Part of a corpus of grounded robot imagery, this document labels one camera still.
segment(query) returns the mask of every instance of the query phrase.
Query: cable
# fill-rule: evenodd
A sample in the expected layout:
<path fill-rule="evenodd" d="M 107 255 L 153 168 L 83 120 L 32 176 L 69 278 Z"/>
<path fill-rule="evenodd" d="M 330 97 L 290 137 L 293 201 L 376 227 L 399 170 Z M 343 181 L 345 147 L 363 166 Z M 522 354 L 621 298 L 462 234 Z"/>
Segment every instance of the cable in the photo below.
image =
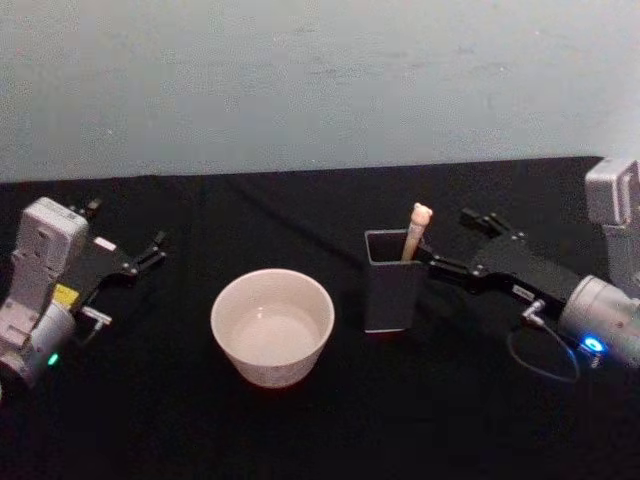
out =
<path fill-rule="evenodd" d="M 580 365 L 578 364 L 578 360 L 576 359 L 575 354 L 573 353 L 573 350 L 571 350 L 571 348 L 569 348 L 569 346 L 564 342 L 564 340 L 562 340 L 558 334 L 556 332 L 554 332 L 553 330 L 551 330 L 545 323 L 542 323 L 540 325 L 540 327 L 542 327 L 549 335 L 551 335 L 551 337 L 558 342 L 558 344 L 564 348 L 564 350 L 567 352 L 567 355 L 569 356 L 569 359 L 571 360 L 571 364 L 573 365 L 573 369 L 575 372 L 575 376 L 573 377 L 565 377 L 565 376 L 561 376 L 561 375 L 556 375 L 555 373 L 551 373 L 547 370 L 544 370 L 542 368 L 538 368 L 534 365 L 531 365 L 530 363 L 525 362 L 515 351 L 515 348 L 513 346 L 513 339 L 516 336 L 516 334 L 520 331 L 522 331 L 524 329 L 524 327 L 516 327 L 513 330 L 511 330 L 511 332 L 509 332 L 509 335 L 507 336 L 507 348 L 509 349 L 509 353 L 511 354 L 511 356 L 513 357 L 513 359 L 518 362 L 520 365 L 522 365 L 525 368 L 528 368 L 529 370 L 537 373 L 538 375 L 542 375 L 543 377 L 547 377 L 550 378 L 551 380 L 556 380 L 558 382 L 564 382 L 564 383 L 577 383 L 578 380 L 580 380 Z"/>

